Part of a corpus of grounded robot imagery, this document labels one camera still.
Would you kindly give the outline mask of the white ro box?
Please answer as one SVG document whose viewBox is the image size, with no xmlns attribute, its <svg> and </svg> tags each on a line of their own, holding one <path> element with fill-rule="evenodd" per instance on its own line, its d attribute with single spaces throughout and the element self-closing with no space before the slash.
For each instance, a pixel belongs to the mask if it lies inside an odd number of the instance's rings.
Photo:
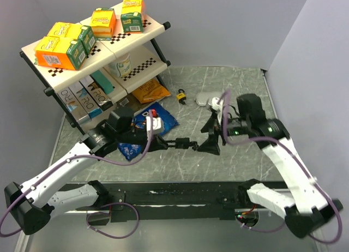
<svg viewBox="0 0 349 252">
<path fill-rule="evenodd" d="M 82 105 L 83 109 L 88 113 L 91 119 L 102 113 L 101 108 L 79 81 L 70 85 L 69 89 L 73 92 L 74 96 L 76 96 L 79 103 Z"/>
<path fill-rule="evenodd" d="M 57 94 L 79 125 L 91 120 L 88 113 L 84 110 L 77 97 L 74 96 L 69 88 L 65 88 Z"/>
</svg>

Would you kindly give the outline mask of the white paper cup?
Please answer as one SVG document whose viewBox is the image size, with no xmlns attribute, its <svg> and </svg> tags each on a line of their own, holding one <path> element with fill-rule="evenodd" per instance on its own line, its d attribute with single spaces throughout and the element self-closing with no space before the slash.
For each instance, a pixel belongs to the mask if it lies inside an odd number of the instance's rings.
<svg viewBox="0 0 349 252">
<path fill-rule="evenodd" d="M 107 65 L 110 73 L 116 77 L 126 77 L 131 72 L 130 53 L 126 53 Z"/>
</svg>

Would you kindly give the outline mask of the black padlock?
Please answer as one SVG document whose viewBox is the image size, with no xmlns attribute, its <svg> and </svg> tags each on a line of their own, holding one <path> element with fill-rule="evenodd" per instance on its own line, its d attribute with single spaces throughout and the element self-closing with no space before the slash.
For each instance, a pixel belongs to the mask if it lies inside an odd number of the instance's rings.
<svg viewBox="0 0 349 252">
<path fill-rule="evenodd" d="M 168 148 L 175 149 L 189 149 L 196 151 L 198 149 L 198 143 L 196 141 L 191 141 L 189 137 L 176 138 L 175 140 L 166 141 Z"/>
</svg>

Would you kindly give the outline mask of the grey silver sponge pad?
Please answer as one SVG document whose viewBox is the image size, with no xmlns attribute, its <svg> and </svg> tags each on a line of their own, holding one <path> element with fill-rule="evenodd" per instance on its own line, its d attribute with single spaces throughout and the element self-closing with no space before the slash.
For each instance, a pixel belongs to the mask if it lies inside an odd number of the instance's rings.
<svg viewBox="0 0 349 252">
<path fill-rule="evenodd" d="M 213 97 L 218 97 L 220 98 L 222 95 L 222 92 L 200 92 L 197 93 L 195 97 L 195 103 L 200 106 L 204 107 L 207 104 L 207 101 Z"/>
</svg>

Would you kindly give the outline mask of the middle white RO box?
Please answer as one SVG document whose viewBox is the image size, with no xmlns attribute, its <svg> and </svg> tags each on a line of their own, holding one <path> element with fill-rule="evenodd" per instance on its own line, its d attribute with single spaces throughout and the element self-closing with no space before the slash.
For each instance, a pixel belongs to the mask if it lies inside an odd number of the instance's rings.
<svg viewBox="0 0 349 252">
<path fill-rule="evenodd" d="M 76 96 L 79 103 L 82 105 L 83 109 L 88 113 L 91 119 L 102 113 L 101 108 L 79 81 L 70 85 L 69 89 L 73 92 L 74 96 Z"/>
</svg>

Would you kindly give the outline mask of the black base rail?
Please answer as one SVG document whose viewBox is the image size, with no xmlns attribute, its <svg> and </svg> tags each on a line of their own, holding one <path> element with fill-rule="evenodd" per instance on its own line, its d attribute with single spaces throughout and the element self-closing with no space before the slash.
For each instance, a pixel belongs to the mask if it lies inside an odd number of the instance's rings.
<svg viewBox="0 0 349 252">
<path fill-rule="evenodd" d="M 105 182 L 104 202 L 111 207 L 111 222 L 140 220 L 208 219 L 235 220 L 236 214 L 252 215 L 259 205 L 239 197 L 240 182 Z"/>
</svg>

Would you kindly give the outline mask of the yellow honey dijon chip bag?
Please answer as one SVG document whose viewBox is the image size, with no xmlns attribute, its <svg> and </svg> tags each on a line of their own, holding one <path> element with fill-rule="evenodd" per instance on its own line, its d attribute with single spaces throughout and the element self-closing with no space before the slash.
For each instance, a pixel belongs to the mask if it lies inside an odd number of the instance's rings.
<svg viewBox="0 0 349 252">
<path fill-rule="evenodd" d="M 168 97 L 171 93 L 158 80 L 151 79 L 132 92 L 132 95 L 141 103 L 150 103 Z"/>
</svg>

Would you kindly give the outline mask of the green yellow sponge box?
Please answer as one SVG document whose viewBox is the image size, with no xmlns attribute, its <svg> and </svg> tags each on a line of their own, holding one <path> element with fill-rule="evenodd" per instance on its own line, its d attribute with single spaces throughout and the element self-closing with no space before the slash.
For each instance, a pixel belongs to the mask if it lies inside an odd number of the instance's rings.
<svg viewBox="0 0 349 252">
<path fill-rule="evenodd" d="M 142 33 L 144 19 L 144 0 L 123 0 L 120 20 L 124 33 Z"/>
</svg>

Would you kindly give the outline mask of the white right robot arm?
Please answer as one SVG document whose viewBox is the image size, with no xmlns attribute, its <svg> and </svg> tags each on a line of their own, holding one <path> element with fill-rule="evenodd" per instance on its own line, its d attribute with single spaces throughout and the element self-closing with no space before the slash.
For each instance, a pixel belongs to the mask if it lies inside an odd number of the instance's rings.
<svg viewBox="0 0 349 252">
<path fill-rule="evenodd" d="M 261 98 L 256 94 L 243 94 L 237 98 L 238 115 L 235 118 L 240 125 L 234 126 L 234 121 L 228 119 L 229 102 L 228 91 L 220 97 L 208 98 L 206 107 L 212 114 L 201 129 L 202 133 L 208 134 L 208 139 L 197 150 L 219 155 L 218 138 L 222 138 L 223 145 L 236 146 L 238 143 L 230 138 L 247 135 L 249 141 L 255 142 L 277 168 L 291 195 L 285 196 L 256 179 L 250 179 L 239 187 L 239 203 L 247 208 L 260 205 L 270 210 L 282 218 L 298 238 L 311 236 L 336 218 L 336 236 L 330 241 L 322 241 L 324 244 L 336 243 L 342 235 L 340 211 L 343 205 L 340 200 L 331 199 L 311 175 L 283 123 L 266 117 Z"/>
</svg>

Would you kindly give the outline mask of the orange yellow sponge pack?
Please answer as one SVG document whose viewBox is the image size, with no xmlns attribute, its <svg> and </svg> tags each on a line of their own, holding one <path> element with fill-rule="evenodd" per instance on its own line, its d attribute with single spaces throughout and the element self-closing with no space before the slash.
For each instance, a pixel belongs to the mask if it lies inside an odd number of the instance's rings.
<svg viewBox="0 0 349 252">
<path fill-rule="evenodd" d="M 90 21 L 94 36 L 99 39 L 112 38 L 116 21 L 113 8 L 96 8 Z"/>
</svg>

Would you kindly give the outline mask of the teal box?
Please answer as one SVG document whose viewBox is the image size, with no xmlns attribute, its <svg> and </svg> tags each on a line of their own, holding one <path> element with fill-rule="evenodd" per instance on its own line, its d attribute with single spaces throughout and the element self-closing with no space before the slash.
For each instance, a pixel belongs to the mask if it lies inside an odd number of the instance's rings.
<svg viewBox="0 0 349 252">
<path fill-rule="evenodd" d="M 91 73 L 91 77 L 100 86 L 100 88 L 103 89 L 105 94 L 108 95 L 113 92 L 113 84 L 100 70 Z"/>
</svg>

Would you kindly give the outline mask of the front orange sponge box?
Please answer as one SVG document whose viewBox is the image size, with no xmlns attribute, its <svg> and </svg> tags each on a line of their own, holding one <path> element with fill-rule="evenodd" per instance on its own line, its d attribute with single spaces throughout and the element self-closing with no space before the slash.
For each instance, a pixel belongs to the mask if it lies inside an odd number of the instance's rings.
<svg viewBox="0 0 349 252">
<path fill-rule="evenodd" d="M 43 37 L 34 48 L 37 64 L 42 67 L 79 70 L 87 58 L 80 40 Z"/>
</svg>

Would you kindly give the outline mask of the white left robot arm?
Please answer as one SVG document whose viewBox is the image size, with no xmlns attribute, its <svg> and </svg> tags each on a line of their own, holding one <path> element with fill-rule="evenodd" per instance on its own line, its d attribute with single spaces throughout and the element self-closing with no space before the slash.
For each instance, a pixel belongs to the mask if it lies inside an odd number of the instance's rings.
<svg viewBox="0 0 349 252">
<path fill-rule="evenodd" d="M 26 235 L 32 235 L 67 211 L 81 207 L 104 208 L 109 192 L 99 181 L 90 181 L 75 190 L 61 191 L 61 188 L 98 161 L 119 166 L 121 163 L 106 158 L 119 143 L 140 145 L 143 154 L 150 152 L 155 136 L 163 130 L 163 120 L 154 109 L 148 111 L 142 128 L 135 127 L 129 108 L 112 111 L 46 170 L 21 184 L 9 183 L 4 189 L 5 214 L 11 214 Z"/>
</svg>

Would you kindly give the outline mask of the yellow padlock with key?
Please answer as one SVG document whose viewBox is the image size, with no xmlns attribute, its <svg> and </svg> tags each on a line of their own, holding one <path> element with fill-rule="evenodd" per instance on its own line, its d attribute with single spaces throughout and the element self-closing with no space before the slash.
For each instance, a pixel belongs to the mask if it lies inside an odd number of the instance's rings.
<svg viewBox="0 0 349 252">
<path fill-rule="evenodd" d="M 178 100 L 178 102 L 182 105 L 186 104 L 186 94 L 185 94 L 185 90 L 183 89 L 179 89 L 178 93 L 176 95 L 176 98 Z"/>
</svg>

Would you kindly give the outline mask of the beige two-tier shelf rack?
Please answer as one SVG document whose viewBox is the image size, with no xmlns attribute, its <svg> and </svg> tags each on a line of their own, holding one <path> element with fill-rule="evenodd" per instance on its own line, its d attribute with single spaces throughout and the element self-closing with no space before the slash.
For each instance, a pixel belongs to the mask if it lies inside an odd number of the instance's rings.
<svg viewBox="0 0 349 252">
<path fill-rule="evenodd" d="M 147 15 L 143 25 L 145 27 L 143 33 L 124 33 L 122 24 L 118 22 L 112 38 L 97 41 L 84 65 L 78 71 L 36 65 L 34 48 L 37 42 L 23 47 L 20 56 L 45 86 L 44 93 L 48 97 L 54 97 L 59 103 L 68 123 L 81 133 L 85 133 L 106 118 L 109 110 L 80 125 L 57 95 L 61 89 L 99 70 L 113 84 L 110 99 L 113 103 L 117 103 L 149 80 L 157 79 L 160 84 L 164 83 L 160 75 L 171 63 L 166 59 L 155 39 L 169 29 L 171 24 L 168 21 L 159 23 Z M 117 79 L 108 71 L 107 65 L 126 53 L 129 53 L 131 59 L 131 73 L 127 77 Z"/>
</svg>

